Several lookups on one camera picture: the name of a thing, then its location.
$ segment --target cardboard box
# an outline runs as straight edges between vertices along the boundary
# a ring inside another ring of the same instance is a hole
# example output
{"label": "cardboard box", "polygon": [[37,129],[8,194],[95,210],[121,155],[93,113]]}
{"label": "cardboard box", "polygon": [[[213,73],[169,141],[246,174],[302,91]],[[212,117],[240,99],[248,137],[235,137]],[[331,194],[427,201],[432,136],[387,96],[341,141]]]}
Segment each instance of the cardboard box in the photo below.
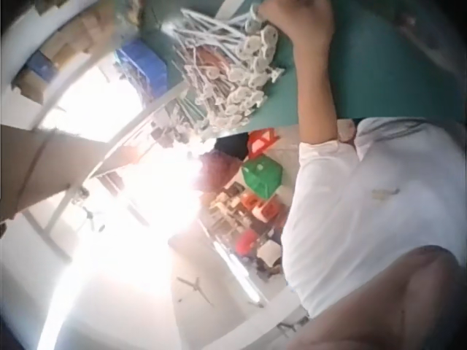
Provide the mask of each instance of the cardboard box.
{"label": "cardboard box", "polygon": [[60,29],[65,37],[66,43],[77,52],[86,51],[92,46],[93,40],[85,27],[81,17],[76,17]]}
{"label": "cardboard box", "polygon": [[115,22],[115,1],[101,0],[96,5],[94,5],[92,9],[96,12],[96,17],[98,18],[99,24],[102,27],[108,26],[110,23]]}
{"label": "cardboard box", "polygon": [[69,44],[65,44],[52,58],[52,62],[60,70],[66,66],[76,55],[77,51]]}
{"label": "cardboard box", "polygon": [[94,11],[87,11],[81,16],[81,20],[84,23],[88,34],[92,38],[92,40],[96,42],[100,42],[103,36],[103,28],[99,24],[98,16]]}
{"label": "cardboard box", "polygon": [[41,47],[40,52],[53,61],[53,57],[58,54],[66,44],[66,37],[59,31],[55,32]]}
{"label": "cardboard box", "polygon": [[38,104],[44,103],[44,93],[48,84],[33,71],[24,69],[16,77],[14,85],[20,88],[21,95],[37,102]]}

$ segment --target hand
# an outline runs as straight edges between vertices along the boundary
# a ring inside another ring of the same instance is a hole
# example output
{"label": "hand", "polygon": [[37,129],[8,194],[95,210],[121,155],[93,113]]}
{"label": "hand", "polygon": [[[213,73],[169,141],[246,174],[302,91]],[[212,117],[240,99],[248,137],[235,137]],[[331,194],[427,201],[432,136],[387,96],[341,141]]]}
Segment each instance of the hand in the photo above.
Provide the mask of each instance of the hand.
{"label": "hand", "polygon": [[334,33],[329,0],[265,0],[259,13],[290,38],[295,50],[327,59]]}

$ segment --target worker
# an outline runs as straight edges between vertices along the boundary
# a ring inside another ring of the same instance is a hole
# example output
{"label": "worker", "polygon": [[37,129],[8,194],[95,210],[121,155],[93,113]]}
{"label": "worker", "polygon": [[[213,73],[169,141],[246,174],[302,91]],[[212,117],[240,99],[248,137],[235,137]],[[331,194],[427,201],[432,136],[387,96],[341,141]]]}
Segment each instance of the worker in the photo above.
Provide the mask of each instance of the worker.
{"label": "worker", "polygon": [[218,138],[214,148],[199,157],[202,163],[197,190],[219,193],[239,172],[248,156],[248,133]]}
{"label": "worker", "polygon": [[355,147],[339,142],[330,1],[265,0],[259,11],[293,43],[298,80],[282,265],[312,321],[289,349],[445,349],[465,316],[463,148],[415,118],[365,119]]}

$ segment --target green table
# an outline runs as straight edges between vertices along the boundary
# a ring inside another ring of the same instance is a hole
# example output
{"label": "green table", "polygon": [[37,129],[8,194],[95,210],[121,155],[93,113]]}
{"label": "green table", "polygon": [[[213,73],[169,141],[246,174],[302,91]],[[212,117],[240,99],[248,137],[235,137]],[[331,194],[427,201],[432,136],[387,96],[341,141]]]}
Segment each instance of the green table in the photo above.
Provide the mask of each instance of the green table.
{"label": "green table", "polygon": [[[180,7],[214,16],[222,3],[222,0],[148,2],[142,37],[168,63],[171,85],[180,81],[180,75],[170,64],[171,42],[154,28],[179,17]],[[239,13],[247,11],[251,3],[246,0]],[[336,35],[330,73],[340,118],[410,116],[465,121],[462,74],[465,47],[436,9],[415,0],[334,0],[333,6]],[[428,41],[435,61],[448,69],[440,68],[396,28],[395,22],[402,13],[416,18],[422,41]],[[282,36],[275,64],[286,68],[285,75],[275,85],[266,87],[270,98],[253,115],[251,123],[231,132],[297,123],[296,70],[291,49],[289,40]]]}

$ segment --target skin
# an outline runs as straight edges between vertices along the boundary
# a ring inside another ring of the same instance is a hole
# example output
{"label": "skin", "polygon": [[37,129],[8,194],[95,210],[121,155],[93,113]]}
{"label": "skin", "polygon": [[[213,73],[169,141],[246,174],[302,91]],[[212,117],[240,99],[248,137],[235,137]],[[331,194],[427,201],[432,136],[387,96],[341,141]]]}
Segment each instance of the skin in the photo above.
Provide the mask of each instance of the skin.
{"label": "skin", "polygon": [[[266,0],[260,13],[293,43],[301,141],[338,139],[328,78],[334,33],[329,0]],[[415,249],[367,285],[313,319],[290,350],[420,349],[465,280],[455,258],[438,247]]]}

